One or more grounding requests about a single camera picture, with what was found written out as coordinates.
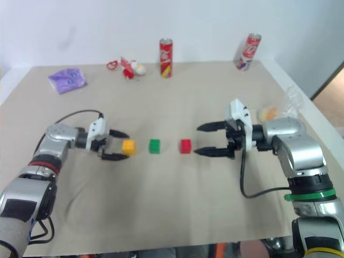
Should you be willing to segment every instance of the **red can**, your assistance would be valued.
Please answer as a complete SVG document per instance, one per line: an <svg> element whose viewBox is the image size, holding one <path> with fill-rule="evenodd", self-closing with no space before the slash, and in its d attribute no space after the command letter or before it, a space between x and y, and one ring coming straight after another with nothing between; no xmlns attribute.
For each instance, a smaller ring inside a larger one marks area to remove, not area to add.
<svg viewBox="0 0 344 258"><path fill-rule="evenodd" d="M164 78L172 76L172 48L171 39L160 40L160 74Z"/></svg>
<svg viewBox="0 0 344 258"><path fill-rule="evenodd" d="M247 70L252 62L253 56L256 53L258 45L262 36L256 33L251 33L246 40L245 48L243 49L237 68L239 70Z"/></svg>

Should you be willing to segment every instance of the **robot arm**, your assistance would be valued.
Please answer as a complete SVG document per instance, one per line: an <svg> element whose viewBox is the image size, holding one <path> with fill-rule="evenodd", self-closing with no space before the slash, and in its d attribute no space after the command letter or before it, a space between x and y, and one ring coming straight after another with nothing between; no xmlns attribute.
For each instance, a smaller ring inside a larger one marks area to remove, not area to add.
<svg viewBox="0 0 344 258"><path fill-rule="evenodd" d="M47 129L32 160L1 194L0 258L20 258L28 244L49 242L32 241L36 238L31 236L31 231L37 221L41 223L51 215L57 191L56 179L69 149L85 148L95 151L103 160L128 158L122 154L104 153L110 135L128 137L125 133L110 130L103 117L90 125L89 133L82 128L63 124L54 124Z"/></svg>
<svg viewBox="0 0 344 258"><path fill-rule="evenodd" d="M225 121L198 128L206 132L225 129L227 148L204 147L195 152L209 157L234 158L234 151L242 147L243 152L253 146L258 151L272 150L289 183L291 194L284 198L292 202L299 216L292 222L295 250L307 258L344 257L344 207L329 179L321 147L307 135L305 125L295 118L252 125L249 111L237 99L227 110ZM252 137L249 148L244 146L247 136Z"/></svg>

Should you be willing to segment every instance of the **table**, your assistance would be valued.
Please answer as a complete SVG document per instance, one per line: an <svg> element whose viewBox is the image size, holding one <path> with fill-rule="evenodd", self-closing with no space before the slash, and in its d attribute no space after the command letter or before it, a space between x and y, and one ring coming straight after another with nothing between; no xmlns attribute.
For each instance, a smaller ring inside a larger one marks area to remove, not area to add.
<svg viewBox="0 0 344 258"><path fill-rule="evenodd" d="M161 78L155 64L147 75L126 81L104 65L80 66L88 86L58 95L47 76L66 67L35 67L0 107L0 156L3 189L32 157L45 129L79 109L98 109L111 128L128 133L137 154L120 162L95 153L71 150L58 179L52 219L54 240L29 246L25 255L106 253L280 237L291 234L296 215L285 192L245 199L239 190L240 153L235 160L181 155L178 143L192 139L193 149L226 145L224 131L196 132L196 127L224 119L234 98L255 116L279 102L283 90L258 61L249 71L231 62L178 63L174 75ZM65 121L83 126L96 119L80 114ZM318 135L306 121L309 133ZM151 138L161 139L161 154L148 152ZM344 196L342 167L321 142L339 196ZM112 151L120 152L121 140ZM271 152L253 150L246 161L249 194L286 186Z"/></svg>

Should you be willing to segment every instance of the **clear plastic bag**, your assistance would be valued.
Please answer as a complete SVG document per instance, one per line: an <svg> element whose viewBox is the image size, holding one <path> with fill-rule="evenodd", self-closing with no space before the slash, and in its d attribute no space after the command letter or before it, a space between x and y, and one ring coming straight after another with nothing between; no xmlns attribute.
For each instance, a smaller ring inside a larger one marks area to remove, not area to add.
<svg viewBox="0 0 344 258"><path fill-rule="evenodd" d="M278 117L298 118L298 112L303 107L303 99L294 86L290 86L279 106L267 106L258 111L258 120L260 122L273 120Z"/></svg>

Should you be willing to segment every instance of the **wooden floor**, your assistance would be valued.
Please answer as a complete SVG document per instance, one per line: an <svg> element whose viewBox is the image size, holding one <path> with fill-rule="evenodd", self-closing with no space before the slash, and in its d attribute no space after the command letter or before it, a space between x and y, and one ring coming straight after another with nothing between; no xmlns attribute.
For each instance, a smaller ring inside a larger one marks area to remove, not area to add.
<svg viewBox="0 0 344 258"><path fill-rule="evenodd" d="M344 69L313 102L327 120L344 136Z"/></svg>

